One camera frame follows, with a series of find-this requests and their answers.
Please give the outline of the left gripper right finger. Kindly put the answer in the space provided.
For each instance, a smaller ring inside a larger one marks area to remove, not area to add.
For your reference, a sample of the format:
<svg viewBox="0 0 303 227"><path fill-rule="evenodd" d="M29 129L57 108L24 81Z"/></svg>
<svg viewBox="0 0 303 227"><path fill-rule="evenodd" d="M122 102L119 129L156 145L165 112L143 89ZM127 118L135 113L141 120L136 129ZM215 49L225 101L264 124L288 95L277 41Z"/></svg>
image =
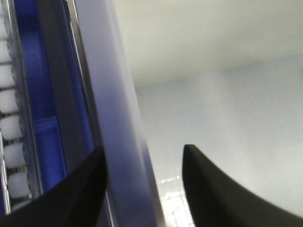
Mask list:
<svg viewBox="0 0 303 227"><path fill-rule="evenodd" d="M182 180L197 227L301 227L303 219L250 192L197 146L183 149Z"/></svg>

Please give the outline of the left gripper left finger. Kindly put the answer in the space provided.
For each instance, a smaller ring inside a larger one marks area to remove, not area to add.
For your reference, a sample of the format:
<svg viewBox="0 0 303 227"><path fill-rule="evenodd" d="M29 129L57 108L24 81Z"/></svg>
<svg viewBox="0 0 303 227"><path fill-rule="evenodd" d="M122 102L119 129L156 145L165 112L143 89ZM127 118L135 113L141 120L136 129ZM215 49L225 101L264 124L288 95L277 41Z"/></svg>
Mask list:
<svg viewBox="0 0 303 227"><path fill-rule="evenodd" d="M0 219L2 227L95 227L107 188L102 147L62 182L24 207Z"/></svg>

